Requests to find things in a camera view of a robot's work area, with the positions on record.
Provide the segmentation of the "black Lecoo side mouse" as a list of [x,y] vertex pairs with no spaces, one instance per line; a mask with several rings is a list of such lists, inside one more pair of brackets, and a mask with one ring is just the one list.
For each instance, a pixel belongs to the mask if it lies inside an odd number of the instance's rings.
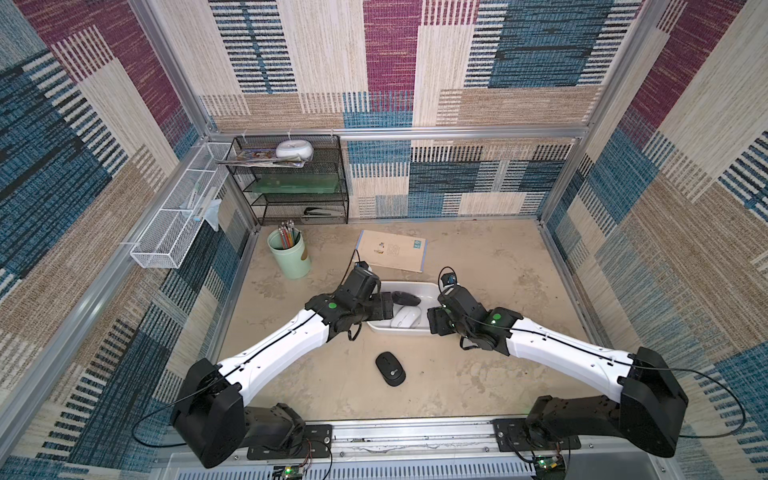
[[417,307],[421,304],[421,298],[405,291],[394,291],[391,293],[392,301],[396,305]]

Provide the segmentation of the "white plastic storage box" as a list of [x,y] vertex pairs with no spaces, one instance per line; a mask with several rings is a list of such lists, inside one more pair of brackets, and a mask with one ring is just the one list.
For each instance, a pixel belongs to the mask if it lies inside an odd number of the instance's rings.
[[431,308],[440,307],[437,284],[384,281],[382,292],[392,294],[392,318],[369,321],[367,325],[371,330],[376,333],[401,336],[431,335],[427,313]]

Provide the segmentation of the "white ribbed mouse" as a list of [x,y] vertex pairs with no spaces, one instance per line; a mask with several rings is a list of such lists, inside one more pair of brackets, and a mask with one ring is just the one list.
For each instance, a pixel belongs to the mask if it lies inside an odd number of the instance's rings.
[[393,317],[390,327],[393,329],[411,329],[421,319],[422,311],[418,306],[403,306]]

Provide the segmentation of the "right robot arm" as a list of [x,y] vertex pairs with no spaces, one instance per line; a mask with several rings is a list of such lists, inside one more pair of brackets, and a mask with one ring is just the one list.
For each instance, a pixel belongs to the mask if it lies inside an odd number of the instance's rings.
[[609,349],[507,308],[487,310],[462,287],[441,295],[427,318],[433,334],[457,334],[476,348],[537,362],[596,390],[592,397],[538,397],[525,420],[533,442],[611,436],[657,457],[675,455],[688,397],[659,353]]

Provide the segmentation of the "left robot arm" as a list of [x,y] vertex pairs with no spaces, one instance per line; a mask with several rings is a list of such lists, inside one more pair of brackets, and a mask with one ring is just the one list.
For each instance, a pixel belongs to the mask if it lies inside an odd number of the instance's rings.
[[282,328],[249,349],[213,364],[193,364],[173,406],[171,424],[203,467],[213,468],[236,450],[297,454],[305,421],[290,407],[251,408],[250,402],[279,373],[336,335],[369,320],[391,319],[390,293],[369,298],[320,294]]

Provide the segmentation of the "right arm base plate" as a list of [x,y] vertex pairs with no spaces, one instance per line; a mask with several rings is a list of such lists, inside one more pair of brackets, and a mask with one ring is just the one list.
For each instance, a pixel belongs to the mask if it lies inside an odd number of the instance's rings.
[[495,440],[501,452],[513,453],[515,450],[545,451],[545,450],[579,450],[582,447],[577,436],[558,438],[542,430],[531,430],[523,418],[498,418],[491,421]]

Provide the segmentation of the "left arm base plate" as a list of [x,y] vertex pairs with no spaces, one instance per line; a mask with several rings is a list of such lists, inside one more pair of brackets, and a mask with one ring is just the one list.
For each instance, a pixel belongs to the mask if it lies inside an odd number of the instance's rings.
[[331,424],[309,424],[284,446],[272,449],[266,445],[250,446],[248,460],[329,459],[333,440]]

